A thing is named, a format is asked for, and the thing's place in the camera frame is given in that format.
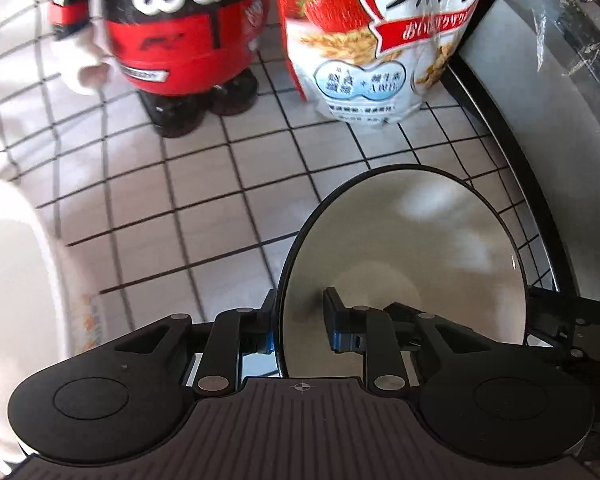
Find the white bowl black rim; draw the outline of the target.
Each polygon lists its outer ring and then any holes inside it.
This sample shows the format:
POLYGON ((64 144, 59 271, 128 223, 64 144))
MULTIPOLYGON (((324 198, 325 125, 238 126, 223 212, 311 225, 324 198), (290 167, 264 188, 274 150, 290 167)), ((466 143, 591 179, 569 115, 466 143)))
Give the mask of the white bowl black rim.
POLYGON ((347 307, 398 302, 498 342, 524 340, 527 286, 512 234, 478 192, 436 168, 364 172, 306 219, 277 287, 276 351, 286 377, 362 373, 360 356, 329 348, 329 287, 347 307))

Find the white black grid tablecloth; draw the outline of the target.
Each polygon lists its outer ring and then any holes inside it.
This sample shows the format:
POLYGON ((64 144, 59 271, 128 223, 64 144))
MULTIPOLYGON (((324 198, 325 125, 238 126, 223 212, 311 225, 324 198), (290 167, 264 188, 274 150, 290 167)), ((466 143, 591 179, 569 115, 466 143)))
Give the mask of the white black grid tablecloth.
POLYGON ((171 312, 207 321, 258 304, 318 202, 398 162, 449 171, 478 191, 512 233, 529 282, 505 157, 443 82, 400 124, 321 118, 294 90, 271 16, 253 64, 256 106, 163 140, 121 74, 94 96, 64 86, 49 5, 0 0, 0 180, 34 207, 60 277, 85 284, 100 338, 171 312))

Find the white plate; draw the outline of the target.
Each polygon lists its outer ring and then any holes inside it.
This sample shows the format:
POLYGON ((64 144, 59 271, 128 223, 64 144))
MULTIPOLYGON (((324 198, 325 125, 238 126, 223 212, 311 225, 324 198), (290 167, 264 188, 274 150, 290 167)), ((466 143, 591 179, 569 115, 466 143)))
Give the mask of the white plate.
POLYGON ((70 356, 56 244, 15 185, 0 180, 0 472, 23 460, 7 417, 20 382, 70 356))

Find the red cereal bag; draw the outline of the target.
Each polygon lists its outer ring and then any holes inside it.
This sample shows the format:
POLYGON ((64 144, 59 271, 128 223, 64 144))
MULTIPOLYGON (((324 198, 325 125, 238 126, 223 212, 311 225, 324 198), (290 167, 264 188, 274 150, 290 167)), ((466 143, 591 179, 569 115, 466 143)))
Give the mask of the red cereal bag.
POLYGON ((383 126, 424 102, 479 0, 277 0, 291 79, 327 118, 383 126))

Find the red white robot figurine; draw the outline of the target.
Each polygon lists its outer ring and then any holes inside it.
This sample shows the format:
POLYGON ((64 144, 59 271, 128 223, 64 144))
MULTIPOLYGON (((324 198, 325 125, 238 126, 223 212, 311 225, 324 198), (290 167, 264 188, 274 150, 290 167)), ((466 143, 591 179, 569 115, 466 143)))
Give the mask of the red white robot figurine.
POLYGON ((137 88, 157 133, 185 136, 204 115, 257 101, 250 68, 270 0, 52 0, 58 70, 73 92, 108 79, 106 55, 137 88))

